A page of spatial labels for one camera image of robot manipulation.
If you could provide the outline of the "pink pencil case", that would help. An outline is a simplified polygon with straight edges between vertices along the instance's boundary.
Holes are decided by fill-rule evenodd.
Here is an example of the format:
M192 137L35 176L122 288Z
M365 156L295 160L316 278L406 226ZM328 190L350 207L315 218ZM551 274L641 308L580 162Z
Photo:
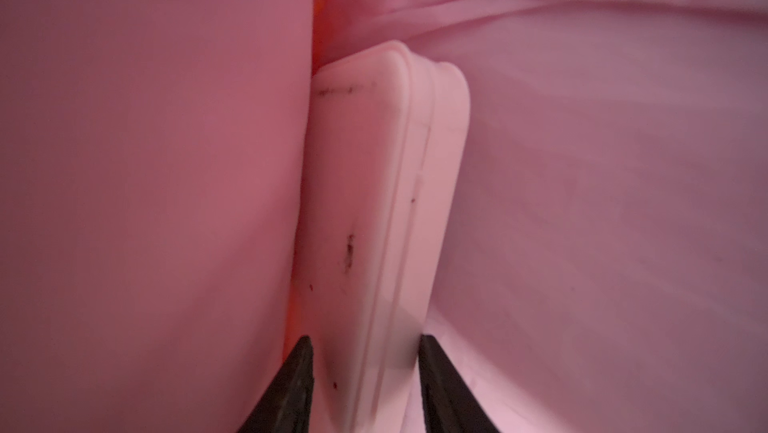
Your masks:
M389 41L311 85L289 334L313 432L397 432L470 122L462 72Z

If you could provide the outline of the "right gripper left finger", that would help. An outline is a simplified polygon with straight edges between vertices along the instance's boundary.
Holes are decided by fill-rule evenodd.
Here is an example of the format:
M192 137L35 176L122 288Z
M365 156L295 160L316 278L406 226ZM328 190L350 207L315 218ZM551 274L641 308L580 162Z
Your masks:
M314 390L314 349L301 336L238 433L307 433Z

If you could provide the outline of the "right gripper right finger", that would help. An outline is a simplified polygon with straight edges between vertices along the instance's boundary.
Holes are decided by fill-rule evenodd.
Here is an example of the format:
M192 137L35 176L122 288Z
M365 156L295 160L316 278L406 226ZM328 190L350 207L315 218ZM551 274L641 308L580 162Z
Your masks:
M499 433L433 335L421 335L418 372L427 433Z

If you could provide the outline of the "pink student backpack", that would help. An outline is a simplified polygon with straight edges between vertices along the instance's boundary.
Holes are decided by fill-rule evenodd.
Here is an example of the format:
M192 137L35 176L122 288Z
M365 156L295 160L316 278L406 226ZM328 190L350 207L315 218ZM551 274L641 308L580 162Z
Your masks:
M427 329L497 427L766 430L767 0L1 0L3 431L239 428L388 40L469 85Z

